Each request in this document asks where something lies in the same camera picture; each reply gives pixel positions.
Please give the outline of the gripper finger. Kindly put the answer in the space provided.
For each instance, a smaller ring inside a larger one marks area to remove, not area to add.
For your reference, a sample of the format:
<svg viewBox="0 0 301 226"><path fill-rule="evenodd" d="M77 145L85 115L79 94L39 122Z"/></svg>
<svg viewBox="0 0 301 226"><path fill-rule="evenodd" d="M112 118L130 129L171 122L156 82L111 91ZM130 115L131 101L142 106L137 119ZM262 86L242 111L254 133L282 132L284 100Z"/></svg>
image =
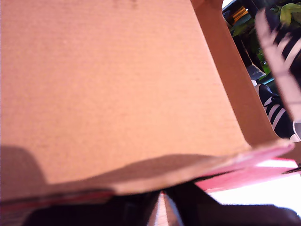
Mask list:
<svg viewBox="0 0 301 226"><path fill-rule="evenodd" d="M155 209L160 191L115 196L110 202L117 212L118 226L146 226Z"/></svg>
<svg viewBox="0 0 301 226"><path fill-rule="evenodd" d="M164 189L171 200L177 218L184 226L199 226L199 207L220 206L220 203L193 182L186 182Z"/></svg>

